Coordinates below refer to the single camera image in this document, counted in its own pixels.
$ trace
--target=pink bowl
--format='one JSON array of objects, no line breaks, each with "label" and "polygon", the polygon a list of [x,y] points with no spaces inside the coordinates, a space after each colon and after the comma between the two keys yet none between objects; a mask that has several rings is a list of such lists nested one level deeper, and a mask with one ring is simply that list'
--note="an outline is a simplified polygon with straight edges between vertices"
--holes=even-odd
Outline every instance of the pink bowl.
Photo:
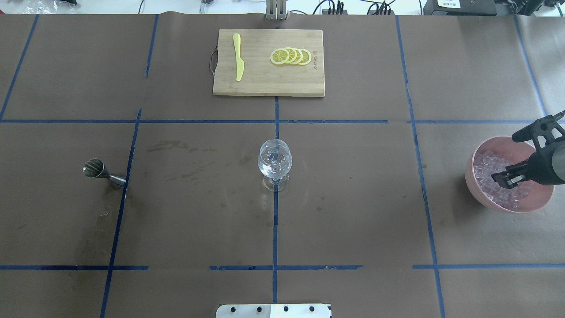
[{"label": "pink bowl", "polygon": [[494,154],[499,155],[511,153],[516,163],[518,163],[529,158],[536,149],[528,143],[515,143],[509,136],[498,136],[483,141],[483,143],[475,149],[473,155],[471,155],[467,163],[467,169],[465,170],[467,187],[477,201],[491,210],[515,214],[535,212],[549,203],[553,196],[555,186],[544,186],[535,182],[533,183],[533,188],[529,195],[520,199],[520,207],[517,210],[508,210],[490,200],[479,186],[475,178],[475,170],[473,169],[473,162],[477,152],[484,153],[486,151],[492,151]]}]

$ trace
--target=white metal plate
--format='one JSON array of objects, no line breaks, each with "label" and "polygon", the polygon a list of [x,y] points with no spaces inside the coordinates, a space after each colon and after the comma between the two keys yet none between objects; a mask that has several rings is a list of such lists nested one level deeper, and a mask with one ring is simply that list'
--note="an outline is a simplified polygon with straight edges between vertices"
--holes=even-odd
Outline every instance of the white metal plate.
[{"label": "white metal plate", "polygon": [[216,318],[331,318],[331,308],[330,304],[232,304],[220,306]]}]

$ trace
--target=yellow knife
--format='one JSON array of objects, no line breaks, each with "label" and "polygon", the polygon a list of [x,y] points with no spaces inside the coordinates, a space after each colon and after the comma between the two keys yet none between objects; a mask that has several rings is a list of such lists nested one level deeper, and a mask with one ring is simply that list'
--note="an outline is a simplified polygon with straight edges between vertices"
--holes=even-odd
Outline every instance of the yellow knife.
[{"label": "yellow knife", "polygon": [[233,34],[233,46],[236,48],[236,80],[240,81],[244,75],[244,60],[241,59],[241,35],[239,33]]}]

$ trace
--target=white bracket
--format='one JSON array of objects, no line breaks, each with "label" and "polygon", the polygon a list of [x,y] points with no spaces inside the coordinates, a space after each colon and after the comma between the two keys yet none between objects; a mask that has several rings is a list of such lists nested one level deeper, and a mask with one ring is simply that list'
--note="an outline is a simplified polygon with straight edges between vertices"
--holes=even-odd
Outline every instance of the white bracket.
[{"label": "white bracket", "polygon": [[332,318],[330,304],[222,305],[216,318]]},{"label": "white bracket", "polygon": [[267,0],[267,20],[286,20],[286,0]]}]

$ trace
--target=metal jigger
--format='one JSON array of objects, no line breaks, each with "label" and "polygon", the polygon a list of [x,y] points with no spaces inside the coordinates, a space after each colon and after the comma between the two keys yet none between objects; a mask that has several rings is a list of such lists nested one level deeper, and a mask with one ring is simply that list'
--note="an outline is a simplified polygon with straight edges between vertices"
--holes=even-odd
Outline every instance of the metal jigger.
[{"label": "metal jigger", "polygon": [[100,159],[90,159],[87,163],[84,164],[84,167],[82,167],[82,172],[84,172],[84,175],[86,175],[90,179],[109,179],[113,184],[117,185],[120,188],[125,185],[125,177],[121,175],[110,174],[104,166],[104,162],[102,162],[102,160]]}]

